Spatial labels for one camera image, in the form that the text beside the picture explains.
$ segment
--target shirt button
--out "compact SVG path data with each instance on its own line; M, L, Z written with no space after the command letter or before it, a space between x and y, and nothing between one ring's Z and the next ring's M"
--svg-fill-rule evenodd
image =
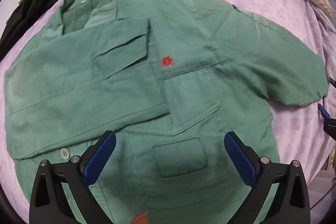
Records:
M67 160L68 158L70 158L70 152L66 148L62 148L60 153L61 153L62 159Z

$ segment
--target black cloth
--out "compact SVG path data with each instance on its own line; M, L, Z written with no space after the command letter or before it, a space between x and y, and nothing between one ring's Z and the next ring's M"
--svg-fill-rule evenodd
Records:
M23 34L58 0L22 0L11 14L0 39L0 61Z

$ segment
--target red embroidered logo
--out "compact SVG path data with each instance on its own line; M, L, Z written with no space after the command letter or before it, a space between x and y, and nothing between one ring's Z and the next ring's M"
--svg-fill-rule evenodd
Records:
M174 65L175 63L173 63L173 59L170 56L166 56L164 57L162 60L162 65L163 66L169 66L169 65Z

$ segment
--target wrinkled fabric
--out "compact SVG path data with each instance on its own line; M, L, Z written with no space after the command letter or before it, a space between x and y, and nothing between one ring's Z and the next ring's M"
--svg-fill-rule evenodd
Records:
M336 31L326 16L311 5L308 0L226 1L261 14L288 29L323 58L328 75L333 76L336 69L334 58ZM0 64L2 79L4 72L9 68L22 47L45 25L59 4L60 2L41 17L4 58ZM29 205L17 182L13 160L6 150L4 101L3 93L1 94L0 168L3 171L0 172L0 180L11 204L28 222ZM335 95L334 89L329 87L328 97L319 101L332 117L336 117ZM323 119L317 111L317 103L306 107L285 106L276 102L271 102L270 105L274 115L272 128L276 135L281 161L289 163L293 159L299 160L305 172L306 180L311 181L335 143L323 131Z
M5 73L7 150L29 199L37 161L81 155L111 130L117 147L92 194L114 223L148 210L152 224L220 224L250 191L224 135L279 162L268 100L327 93L320 56L222 0L64 0Z

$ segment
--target lavender bedsheet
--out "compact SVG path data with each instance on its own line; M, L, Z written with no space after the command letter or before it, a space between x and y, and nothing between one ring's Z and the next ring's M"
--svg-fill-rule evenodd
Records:
M261 14L287 28L312 51L319 54L329 76L336 79L336 30L328 18L308 0L226 0L246 10ZM19 40L0 63L0 183L19 213L28 222L29 204L16 179L13 160L5 142L5 107L3 95L4 72L14 58L47 22L61 1L47 11ZM329 95L319 103L336 117L336 89L329 87ZM273 130L278 142L281 161L297 159L302 163L307 182L321 168L335 142L323 132L323 120L317 111L317 102L306 107L284 106L270 102L274 119Z

